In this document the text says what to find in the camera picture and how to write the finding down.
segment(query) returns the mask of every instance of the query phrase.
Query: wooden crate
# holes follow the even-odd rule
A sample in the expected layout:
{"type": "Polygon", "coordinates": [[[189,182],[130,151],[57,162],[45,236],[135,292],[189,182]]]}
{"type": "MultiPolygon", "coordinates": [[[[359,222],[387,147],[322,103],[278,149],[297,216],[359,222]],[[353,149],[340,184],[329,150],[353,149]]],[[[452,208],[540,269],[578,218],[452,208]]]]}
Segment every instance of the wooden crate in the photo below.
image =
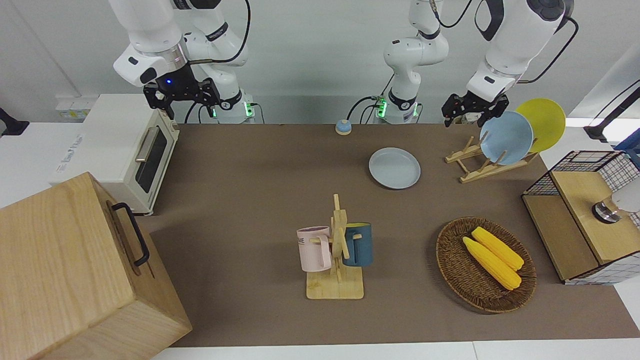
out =
{"type": "Polygon", "coordinates": [[[560,280],[580,279],[640,251],[640,231],[629,217],[598,221],[591,207],[611,195],[598,172],[555,172],[559,195],[522,198],[560,280]]]}
{"type": "Polygon", "coordinates": [[[191,330],[114,203],[85,173],[0,209],[0,359],[150,359],[191,330]]]}

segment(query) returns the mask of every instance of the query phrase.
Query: mug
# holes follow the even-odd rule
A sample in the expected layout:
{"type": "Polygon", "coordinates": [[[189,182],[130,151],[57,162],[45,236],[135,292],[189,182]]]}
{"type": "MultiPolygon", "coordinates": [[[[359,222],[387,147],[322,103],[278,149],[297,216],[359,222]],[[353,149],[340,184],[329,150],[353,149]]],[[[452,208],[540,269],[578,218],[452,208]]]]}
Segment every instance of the mug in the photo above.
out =
{"type": "Polygon", "coordinates": [[[354,222],[347,224],[344,234],[349,249],[349,259],[342,257],[346,266],[369,266],[373,263],[373,239],[371,238],[371,224],[368,222],[354,222]]]}
{"type": "Polygon", "coordinates": [[[332,256],[329,248],[331,231],[328,226],[305,227],[297,231],[300,263],[305,272],[318,272],[331,268],[332,256]]]}

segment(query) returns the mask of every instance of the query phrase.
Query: gray plate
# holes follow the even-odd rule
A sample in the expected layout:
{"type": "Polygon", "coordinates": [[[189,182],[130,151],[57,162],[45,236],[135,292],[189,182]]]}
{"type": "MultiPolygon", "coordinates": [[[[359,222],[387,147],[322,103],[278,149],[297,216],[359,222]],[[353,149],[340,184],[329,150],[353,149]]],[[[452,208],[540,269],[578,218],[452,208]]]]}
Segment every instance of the gray plate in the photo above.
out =
{"type": "Polygon", "coordinates": [[[391,189],[406,189],[420,179],[420,163],[408,151],[386,147],[376,151],[369,159],[373,178],[391,189]]]}

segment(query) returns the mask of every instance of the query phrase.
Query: yellow corn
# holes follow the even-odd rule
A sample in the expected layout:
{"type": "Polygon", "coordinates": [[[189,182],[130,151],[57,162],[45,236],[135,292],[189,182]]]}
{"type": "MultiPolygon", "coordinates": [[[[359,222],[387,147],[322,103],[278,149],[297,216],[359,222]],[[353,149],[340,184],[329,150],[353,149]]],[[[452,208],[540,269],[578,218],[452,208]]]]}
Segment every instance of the yellow corn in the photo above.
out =
{"type": "Polygon", "coordinates": [[[522,279],[513,269],[507,266],[496,255],[481,243],[471,240],[466,236],[462,238],[467,246],[467,250],[482,265],[482,267],[493,276],[494,279],[507,290],[513,290],[520,286],[522,279]]]}
{"type": "Polygon", "coordinates": [[[476,230],[471,232],[471,235],[513,270],[518,271],[522,268],[522,265],[524,265],[524,260],[520,255],[516,254],[507,244],[496,238],[485,228],[478,226],[476,230]]]}

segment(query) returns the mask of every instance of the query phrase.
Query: wicker basket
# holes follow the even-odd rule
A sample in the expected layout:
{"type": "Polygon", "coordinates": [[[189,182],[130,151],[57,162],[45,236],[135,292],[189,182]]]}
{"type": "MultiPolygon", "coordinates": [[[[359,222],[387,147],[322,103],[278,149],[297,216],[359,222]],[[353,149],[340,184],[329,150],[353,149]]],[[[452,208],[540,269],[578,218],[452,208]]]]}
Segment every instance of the wicker basket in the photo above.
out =
{"type": "Polygon", "coordinates": [[[489,313],[506,313],[519,309],[533,296],[536,289],[536,269],[527,249],[502,226],[487,219],[467,217],[448,223],[436,242],[438,268],[451,289],[464,301],[489,313]],[[478,226],[496,235],[524,259],[518,270],[521,285],[512,291],[503,288],[472,256],[462,242],[471,237],[478,226]]]}

